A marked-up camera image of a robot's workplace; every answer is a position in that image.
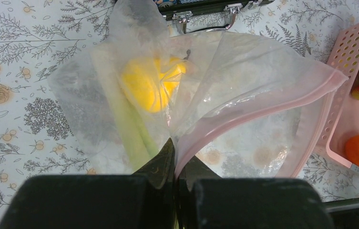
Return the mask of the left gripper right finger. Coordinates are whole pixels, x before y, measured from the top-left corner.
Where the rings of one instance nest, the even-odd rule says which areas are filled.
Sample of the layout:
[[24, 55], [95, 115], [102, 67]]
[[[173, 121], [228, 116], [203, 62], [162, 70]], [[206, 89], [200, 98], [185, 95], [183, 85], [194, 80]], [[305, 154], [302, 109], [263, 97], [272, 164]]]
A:
[[193, 157], [177, 179], [183, 229], [332, 229], [318, 193], [296, 178], [221, 178]]

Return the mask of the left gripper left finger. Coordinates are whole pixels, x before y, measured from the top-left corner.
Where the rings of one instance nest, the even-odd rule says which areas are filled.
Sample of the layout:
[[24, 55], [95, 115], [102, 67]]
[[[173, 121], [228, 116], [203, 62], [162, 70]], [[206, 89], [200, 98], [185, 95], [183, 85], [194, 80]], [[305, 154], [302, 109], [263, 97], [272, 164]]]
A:
[[26, 180], [1, 229], [173, 229], [174, 144], [131, 175], [44, 175]]

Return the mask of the clear pink zip bag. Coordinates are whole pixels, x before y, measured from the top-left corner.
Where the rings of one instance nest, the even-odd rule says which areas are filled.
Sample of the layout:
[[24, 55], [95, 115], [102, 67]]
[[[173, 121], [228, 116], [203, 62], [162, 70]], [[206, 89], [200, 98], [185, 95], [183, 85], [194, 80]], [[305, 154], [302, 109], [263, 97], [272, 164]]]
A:
[[230, 31], [171, 36], [153, 1], [120, 0], [110, 15], [108, 38], [49, 78], [97, 172], [133, 172], [106, 101], [125, 96], [124, 66], [137, 58], [164, 63], [171, 57], [188, 61], [188, 69], [168, 106], [150, 113], [131, 104], [159, 151], [172, 140], [176, 175], [199, 153], [223, 177], [295, 177], [347, 81], [341, 71], [264, 36]]

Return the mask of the yellow pear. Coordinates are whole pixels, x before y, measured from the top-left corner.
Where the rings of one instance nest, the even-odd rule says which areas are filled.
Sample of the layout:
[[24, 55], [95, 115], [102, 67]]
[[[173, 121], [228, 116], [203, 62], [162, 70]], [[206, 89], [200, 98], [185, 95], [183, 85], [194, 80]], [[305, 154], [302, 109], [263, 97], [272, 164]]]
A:
[[156, 58], [130, 60], [121, 73], [123, 93], [143, 110], [157, 113], [164, 110], [187, 72], [188, 61], [171, 57], [161, 63]]

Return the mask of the green celery stalk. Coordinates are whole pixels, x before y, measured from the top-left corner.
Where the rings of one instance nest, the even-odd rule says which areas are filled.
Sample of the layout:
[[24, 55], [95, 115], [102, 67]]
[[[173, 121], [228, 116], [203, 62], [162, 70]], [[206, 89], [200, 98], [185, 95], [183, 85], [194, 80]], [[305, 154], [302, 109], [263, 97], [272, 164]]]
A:
[[159, 153], [159, 147], [139, 112], [125, 96], [108, 96], [106, 101], [132, 171], [137, 171]]

